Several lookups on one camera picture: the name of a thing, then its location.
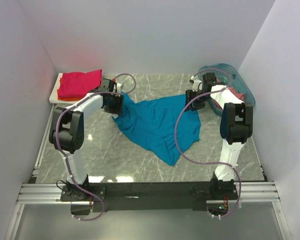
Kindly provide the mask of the blue t-shirt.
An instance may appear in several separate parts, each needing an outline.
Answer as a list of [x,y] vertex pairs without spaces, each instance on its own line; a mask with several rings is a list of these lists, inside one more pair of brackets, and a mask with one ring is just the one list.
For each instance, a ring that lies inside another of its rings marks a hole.
[[[180,151],[187,151],[200,140],[201,121],[197,111],[186,111],[177,121],[185,103],[185,94],[137,103],[125,95],[122,114],[112,119],[131,142],[153,152],[167,165],[174,166]],[[180,151],[175,144],[176,124]]]

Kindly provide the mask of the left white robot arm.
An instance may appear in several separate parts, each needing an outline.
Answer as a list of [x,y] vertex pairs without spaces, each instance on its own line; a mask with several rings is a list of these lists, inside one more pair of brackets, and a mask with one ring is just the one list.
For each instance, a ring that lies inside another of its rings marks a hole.
[[99,109],[121,115],[124,102],[121,90],[122,84],[114,78],[103,78],[100,86],[89,90],[81,100],[68,107],[54,109],[48,138],[59,151],[67,172],[63,195],[78,201],[89,197],[89,177],[80,151],[85,140],[85,118]]

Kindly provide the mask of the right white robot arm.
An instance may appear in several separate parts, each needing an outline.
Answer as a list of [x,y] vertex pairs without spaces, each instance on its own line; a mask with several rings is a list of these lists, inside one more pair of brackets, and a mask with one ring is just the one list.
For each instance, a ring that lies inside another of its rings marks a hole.
[[219,162],[210,180],[208,192],[211,200],[237,197],[235,179],[238,159],[242,148],[253,133],[253,106],[236,96],[224,82],[217,80],[215,73],[208,72],[201,80],[193,75],[189,82],[192,89],[185,92],[187,110],[199,110],[208,100],[213,100],[222,110],[219,133],[222,149]]

